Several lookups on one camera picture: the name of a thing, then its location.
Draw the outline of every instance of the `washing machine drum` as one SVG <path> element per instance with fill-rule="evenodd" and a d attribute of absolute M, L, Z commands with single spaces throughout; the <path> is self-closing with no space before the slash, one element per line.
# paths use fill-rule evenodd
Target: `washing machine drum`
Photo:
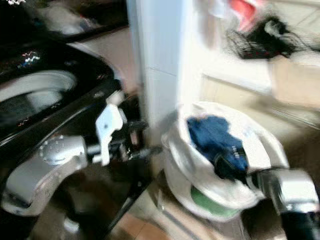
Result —
<path fill-rule="evenodd" d="M 76 77 L 64 70 L 39 71 L 0 84 L 0 129 L 56 108 L 76 85 Z"/>

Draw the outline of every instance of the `blue cloth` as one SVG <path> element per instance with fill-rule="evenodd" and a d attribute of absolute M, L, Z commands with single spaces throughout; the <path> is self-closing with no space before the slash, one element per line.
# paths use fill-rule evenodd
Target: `blue cloth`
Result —
<path fill-rule="evenodd" d="M 213 115 L 205 118 L 191 117 L 187 120 L 187 125 L 197 150 L 214 166 L 217 159 L 222 157 L 237 170 L 247 169 L 242 141 L 228 133 L 229 123 L 225 118 Z"/>

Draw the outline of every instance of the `laundry basket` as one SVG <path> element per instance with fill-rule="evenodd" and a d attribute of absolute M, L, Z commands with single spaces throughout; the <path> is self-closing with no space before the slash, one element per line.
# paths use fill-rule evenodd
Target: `laundry basket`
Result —
<path fill-rule="evenodd" d="M 182 105 L 178 109 L 178 120 L 162 136 L 168 186 L 176 199 L 193 214 L 227 222 L 265 196 L 250 182 L 250 177 L 247 177 L 247 185 L 239 180 L 221 179 L 215 174 L 214 166 L 193 145 L 187 119 L 212 115 L 225 118 L 229 123 L 228 132 L 242 141 L 249 166 L 247 173 L 271 167 L 289 168 L 289 165 L 279 141 L 244 113 L 215 102 Z M 192 188 L 212 201 L 214 212 L 195 202 Z"/>

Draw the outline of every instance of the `green cloth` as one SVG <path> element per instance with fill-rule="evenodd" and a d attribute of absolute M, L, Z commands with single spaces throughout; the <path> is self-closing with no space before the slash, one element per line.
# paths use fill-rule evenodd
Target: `green cloth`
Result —
<path fill-rule="evenodd" d="M 239 209 L 228 208 L 216 203 L 194 186 L 191 187 L 191 197 L 198 206 L 216 216 L 231 218 L 240 211 Z"/>

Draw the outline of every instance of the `black washing machine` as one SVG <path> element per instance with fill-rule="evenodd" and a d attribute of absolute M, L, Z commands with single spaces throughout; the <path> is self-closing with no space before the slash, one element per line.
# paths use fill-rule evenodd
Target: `black washing machine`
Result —
<path fill-rule="evenodd" d="M 53 40 L 23 7 L 6 1 L 0 1 L 0 32 L 1 239 L 33 235 L 42 218 L 58 221 L 43 217 L 53 200 L 65 210 L 61 226 L 73 233 L 80 226 L 87 238 L 103 238 L 148 183 L 141 169 L 146 157 L 159 151 L 141 151 L 146 124 L 140 121 L 138 101 L 124 97 L 119 108 L 112 108 L 122 128 L 107 142 L 110 164 L 92 164 L 101 161 L 107 139 L 97 136 L 97 118 L 106 110 L 106 99 L 121 93 L 112 69 L 93 55 Z M 109 187 L 101 179 L 107 179 Z M 90 185 L 95 181 L 101 185 L 96 192 L 109 197 L 104 209 L 92 203 L 91 211 L 83 203 L 99 198 L 87 197 L 97 187 Z M 49 239 L 57 226 L 46 231 Z"/>

